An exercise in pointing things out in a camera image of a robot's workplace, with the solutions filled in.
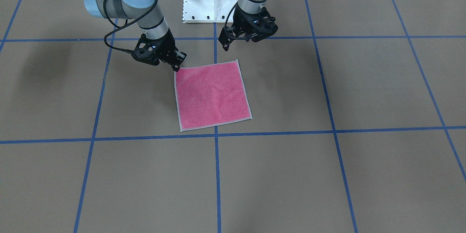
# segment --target pink towel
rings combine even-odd
[[[238,60],[175,72],[181,131],[252,119]]]

